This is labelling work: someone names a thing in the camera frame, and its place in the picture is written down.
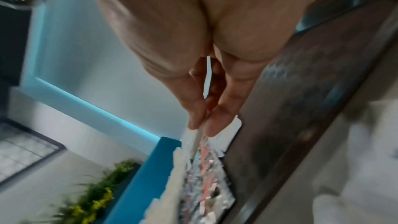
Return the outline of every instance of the person's right hand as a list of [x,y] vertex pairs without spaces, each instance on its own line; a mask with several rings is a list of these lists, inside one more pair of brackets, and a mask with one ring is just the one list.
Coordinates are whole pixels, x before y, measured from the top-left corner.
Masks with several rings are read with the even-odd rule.
[[[309,0],[98,0],[119,38],[214,136],[228,126]],[[212,56],[203,98],[206,56]]]

